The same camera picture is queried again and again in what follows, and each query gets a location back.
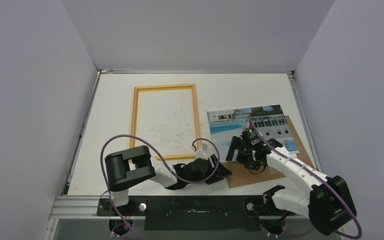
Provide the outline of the sky and building photo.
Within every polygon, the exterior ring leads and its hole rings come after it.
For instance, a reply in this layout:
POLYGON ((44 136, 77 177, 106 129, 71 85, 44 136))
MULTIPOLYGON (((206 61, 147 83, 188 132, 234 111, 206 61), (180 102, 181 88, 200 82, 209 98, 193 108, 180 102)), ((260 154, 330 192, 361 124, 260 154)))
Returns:
POLYGON ((264 139, 275 139, 289 152, 299 153, 292 134, 292 124, 286 119, 279 104, 208 111, 207 117, 211 140, 217 146, 222 162, 227 162, 232 137, 239 137, 249 128, 249 120, 264 139))

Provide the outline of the yellow picture frame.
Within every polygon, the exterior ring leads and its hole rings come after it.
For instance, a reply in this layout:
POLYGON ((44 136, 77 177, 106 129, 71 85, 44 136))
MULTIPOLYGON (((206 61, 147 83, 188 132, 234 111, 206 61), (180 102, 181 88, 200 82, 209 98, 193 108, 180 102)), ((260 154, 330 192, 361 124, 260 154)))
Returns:
POLYGON ((150 143, 167 161, 192 159, 192 142, 201 137, 195 84, 136 86, 130 133, 150 143))

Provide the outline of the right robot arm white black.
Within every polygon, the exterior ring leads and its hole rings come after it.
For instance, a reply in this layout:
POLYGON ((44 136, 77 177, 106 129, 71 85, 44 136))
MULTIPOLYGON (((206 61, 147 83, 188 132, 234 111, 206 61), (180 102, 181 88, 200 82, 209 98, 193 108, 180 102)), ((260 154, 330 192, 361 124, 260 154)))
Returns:
POLYGON ((301 190, 297 192, 276 185, 263 193, 262 203, 253 207, 255 211, 261 209, 270 215, 285 211, 305 217, 326 236, 357 220, 356 207, 342 177, 330 177, 317 171, 276 139, 264 139, 253 127, 231 138, 226 160, 236 160, 249 170, 271 167, 301 190))

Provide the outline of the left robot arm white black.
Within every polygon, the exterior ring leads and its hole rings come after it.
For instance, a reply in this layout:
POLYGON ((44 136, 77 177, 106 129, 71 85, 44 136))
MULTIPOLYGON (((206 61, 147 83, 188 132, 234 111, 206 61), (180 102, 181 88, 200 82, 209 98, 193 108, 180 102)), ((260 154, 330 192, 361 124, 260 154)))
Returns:
POLYGON ((194 161, 167 168, 161 160, 151 156, 147 146, 107 155, 104 162, 111 199, 109 208, 116 215, 124 215, 129 210, 129 189, 146 180, 177 191, 190 184, 211 185, 233 174, 219 162, 216 154, 208 151, 206 144, 195 149, 194 157, 194 161))

